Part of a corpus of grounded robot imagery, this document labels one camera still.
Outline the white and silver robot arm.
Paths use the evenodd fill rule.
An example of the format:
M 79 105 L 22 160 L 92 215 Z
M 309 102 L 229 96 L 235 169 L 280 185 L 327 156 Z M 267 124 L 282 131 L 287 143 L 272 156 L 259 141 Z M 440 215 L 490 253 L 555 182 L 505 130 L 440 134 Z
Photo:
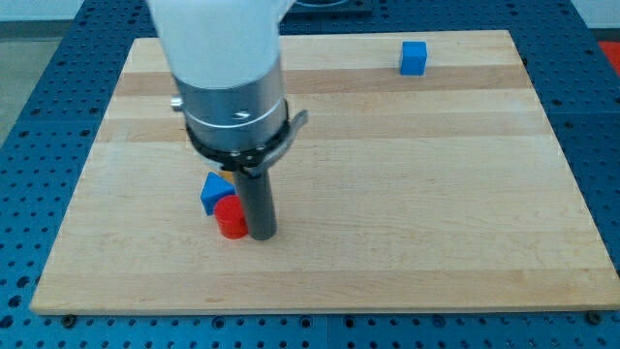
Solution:
M 258 176 L 290 148 L 279 24 L 295 0 L 148 0 L 188 136 L 225 171 Z

